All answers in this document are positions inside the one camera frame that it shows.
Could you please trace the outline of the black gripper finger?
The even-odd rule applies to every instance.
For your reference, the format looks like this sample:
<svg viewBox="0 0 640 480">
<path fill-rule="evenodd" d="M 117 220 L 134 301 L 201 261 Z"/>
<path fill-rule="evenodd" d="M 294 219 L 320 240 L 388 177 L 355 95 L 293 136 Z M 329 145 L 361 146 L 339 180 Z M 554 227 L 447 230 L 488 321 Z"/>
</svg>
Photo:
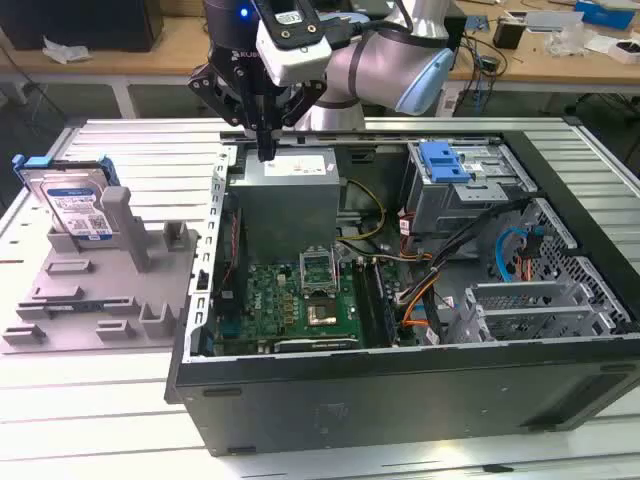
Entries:
<svg viewBox="0 0 640 480">
<path fill-rule="evenodd" d="M 242 126 L 257 145 L 258 158 L 269 160 L 269 128 L 260 95 L 253 91 L 249 70 L 235 66 L 231 70 L 231 82 L 219 84 L 221 76 L 208 63 L 191 75 L 188 87 L 231 126 Z"/>
<path fill-rule="evenodd" d="M 325 79 L 309 80 L 288 87 L 275 87 L 267 103 L 267 160 L 277 150 L 278 132 L 293 127 L 327 89 Z"/>
</svg>

